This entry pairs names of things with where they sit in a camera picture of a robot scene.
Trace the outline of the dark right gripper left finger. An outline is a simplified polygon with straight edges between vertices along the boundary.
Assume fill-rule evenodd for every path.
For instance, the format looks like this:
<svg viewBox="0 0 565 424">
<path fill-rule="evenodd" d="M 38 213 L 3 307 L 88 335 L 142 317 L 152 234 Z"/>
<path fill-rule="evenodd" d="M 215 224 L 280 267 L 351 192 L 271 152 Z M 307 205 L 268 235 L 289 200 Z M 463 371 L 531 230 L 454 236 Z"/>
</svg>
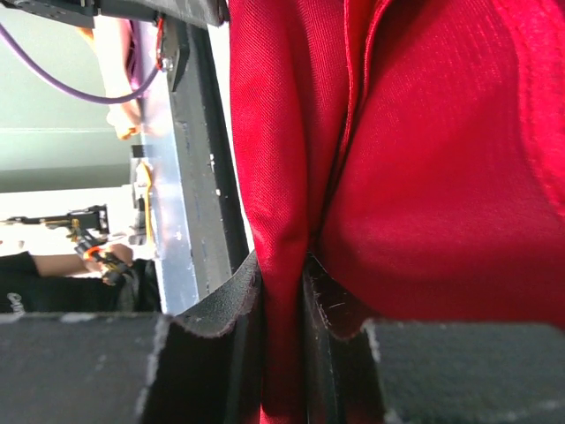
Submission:
<svg viewBox="0 0 565 424">
<path fill-rule="evenodd" d="M 182 314 L 36 313 L 3 291 L 4 423 L 256 423 L 261 274 L 250 254 Z"/>
</svg>

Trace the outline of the person in black shirt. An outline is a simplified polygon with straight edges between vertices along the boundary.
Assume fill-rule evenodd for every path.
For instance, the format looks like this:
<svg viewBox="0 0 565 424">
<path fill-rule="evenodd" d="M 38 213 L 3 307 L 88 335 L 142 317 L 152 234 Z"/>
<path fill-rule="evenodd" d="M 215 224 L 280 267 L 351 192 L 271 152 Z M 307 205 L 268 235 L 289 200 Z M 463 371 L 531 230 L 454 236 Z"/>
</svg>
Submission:
<svg viewBox="0 0 565 424">
<path fill-rule="evenodd" d="M 106 252 L 131 266 L 134 278 L 109 285 L 102 279 L 101 264 L 76 254 L 2 256 L 1 312 L 160 312 L 154 262 L 135 259 L 131 248 L 122 244 Z"/>
</svg>

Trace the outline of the red cloth napkin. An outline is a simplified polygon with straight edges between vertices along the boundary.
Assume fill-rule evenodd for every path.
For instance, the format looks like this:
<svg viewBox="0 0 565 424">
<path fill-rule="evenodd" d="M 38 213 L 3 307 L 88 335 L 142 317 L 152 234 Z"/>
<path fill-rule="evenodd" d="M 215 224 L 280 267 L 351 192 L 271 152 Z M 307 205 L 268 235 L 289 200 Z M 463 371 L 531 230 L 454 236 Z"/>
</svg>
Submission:
<svg viewBox="0 0 565 424">
<path fill-rule="evenodd" d="M 561 1 L 232 1 L 264 423 L 306 420 L 305 257 L 392 320 L 564 323 Z"/>
</svg>

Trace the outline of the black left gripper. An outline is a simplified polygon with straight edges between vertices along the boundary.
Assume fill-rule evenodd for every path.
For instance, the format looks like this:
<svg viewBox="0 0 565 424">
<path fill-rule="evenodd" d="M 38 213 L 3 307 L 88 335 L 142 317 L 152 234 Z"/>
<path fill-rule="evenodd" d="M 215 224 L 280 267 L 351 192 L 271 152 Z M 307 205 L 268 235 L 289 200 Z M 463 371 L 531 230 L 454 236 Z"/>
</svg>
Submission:
<svg viewBox="0 0 565 424">
<path fill-rule="evenodd" d="M 95 10 L 104 16 L 142 21 L 163 15 L 198 27 L 220 27 L 230 20 L 228 3 L 224 0 L 1 0 L 1 5 L 88 29 L 94 27 Z"/>
</svg>

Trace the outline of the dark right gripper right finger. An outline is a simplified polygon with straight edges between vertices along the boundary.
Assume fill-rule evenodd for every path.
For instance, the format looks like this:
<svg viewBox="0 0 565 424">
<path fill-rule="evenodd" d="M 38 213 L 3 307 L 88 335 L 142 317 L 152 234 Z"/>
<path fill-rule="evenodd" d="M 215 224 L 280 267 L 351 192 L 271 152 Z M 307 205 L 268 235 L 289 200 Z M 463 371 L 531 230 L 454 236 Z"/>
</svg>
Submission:
<svg viewBox="0 0 565 424">
<path fill-rule="evenodd" d="M 383 320 L 308 257 L 311 423 L 561 423 L 564 335 L 537 324 Z"/>
</svg>

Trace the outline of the aluminium front rail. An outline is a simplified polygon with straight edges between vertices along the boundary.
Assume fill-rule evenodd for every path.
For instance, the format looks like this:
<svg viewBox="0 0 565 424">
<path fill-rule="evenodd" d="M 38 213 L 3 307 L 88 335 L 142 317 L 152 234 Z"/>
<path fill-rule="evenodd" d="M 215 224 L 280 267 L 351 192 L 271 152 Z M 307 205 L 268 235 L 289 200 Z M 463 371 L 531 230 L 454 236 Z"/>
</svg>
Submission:
<svg viewBox="0 0 565 424">
<path fill-rule="evenodd" d="M 141 100 L 162 311 L 181 314 L 220 287 L 249 248 L 208 32 L 166 18 L 139 26 Z"/>
</svg>

